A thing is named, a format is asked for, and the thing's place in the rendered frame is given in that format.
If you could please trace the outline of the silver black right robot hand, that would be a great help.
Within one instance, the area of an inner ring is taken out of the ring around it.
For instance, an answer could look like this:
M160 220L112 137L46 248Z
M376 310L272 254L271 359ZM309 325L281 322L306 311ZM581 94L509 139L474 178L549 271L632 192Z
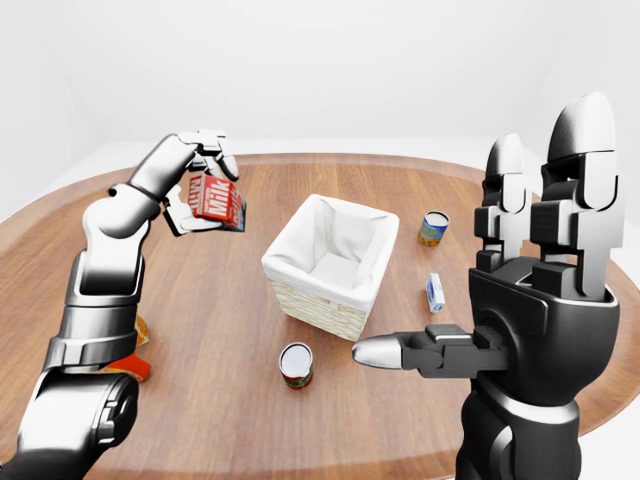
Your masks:
M606 269L624 229L606 96L584 95L559 115L539 201L526 189L519 146L516 136L504 136L487 161L474 218L483 246L469 272L473 332L436 324L370 337L354 345L355 361L427 378L488 380L543 407L571 402L602 373L620 315Z

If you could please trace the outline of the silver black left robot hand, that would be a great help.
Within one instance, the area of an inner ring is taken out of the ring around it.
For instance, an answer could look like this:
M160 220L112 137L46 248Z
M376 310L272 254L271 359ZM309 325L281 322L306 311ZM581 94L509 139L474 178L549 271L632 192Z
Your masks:
M165 206L164 216L176 236L214 229L230 230L230 223L196 218L179 199L178 183L185 171L211 172L216 166L235 182L239 170L227 146L226 133L200 129L165 137L134 170L128 183Z

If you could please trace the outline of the red milk carton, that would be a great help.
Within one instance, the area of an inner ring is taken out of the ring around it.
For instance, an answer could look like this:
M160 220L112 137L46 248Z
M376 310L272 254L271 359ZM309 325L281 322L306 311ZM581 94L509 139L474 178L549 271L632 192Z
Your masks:
M188 204L196 218L219 221L223 230L245 231L246 201L229 180L206 173L193 176Z

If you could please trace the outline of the white-lined woven basket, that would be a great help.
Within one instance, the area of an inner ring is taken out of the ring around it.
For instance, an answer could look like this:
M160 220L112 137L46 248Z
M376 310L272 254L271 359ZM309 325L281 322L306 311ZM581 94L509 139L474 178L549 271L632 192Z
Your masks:
M310 195L261 259L282 311L357 341L398 228L393 213Z

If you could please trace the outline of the small white and blue box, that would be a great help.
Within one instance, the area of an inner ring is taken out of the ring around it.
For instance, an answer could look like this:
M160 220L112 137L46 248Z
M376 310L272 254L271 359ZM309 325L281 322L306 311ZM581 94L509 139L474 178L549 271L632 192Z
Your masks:
M440 276L437 273L429 274L425 283L425 290L430 312L440 312L445 305L445 297Z

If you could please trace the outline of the blue and yellow tin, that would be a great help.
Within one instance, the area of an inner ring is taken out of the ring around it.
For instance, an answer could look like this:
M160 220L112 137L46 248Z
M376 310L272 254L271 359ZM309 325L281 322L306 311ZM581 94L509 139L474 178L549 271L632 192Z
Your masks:
M449 217L440 211L425 213L419 233L419 241L428 246L437 246L450 223Z

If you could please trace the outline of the orange juice carton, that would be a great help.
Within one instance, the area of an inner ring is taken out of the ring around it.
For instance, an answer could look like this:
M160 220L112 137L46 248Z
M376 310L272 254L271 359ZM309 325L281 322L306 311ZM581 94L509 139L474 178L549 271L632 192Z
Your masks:
M150 341L149 330L142 316L137 316L134 328L137 332L136 347L145 345ZM140 358L136 352L133 352L131 355L123 359L109 363L104 368L101 368L99 372L126 373L131 375L138 382L142 382L148 378L151 372L151 365Z

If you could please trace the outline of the red and green tin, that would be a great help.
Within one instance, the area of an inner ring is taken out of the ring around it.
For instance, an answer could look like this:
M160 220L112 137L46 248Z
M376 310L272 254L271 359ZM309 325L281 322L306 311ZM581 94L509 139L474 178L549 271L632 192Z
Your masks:
M307 386L313 378L313 355L302 342L293 342L283 348L279 368L286 384L295 390Z

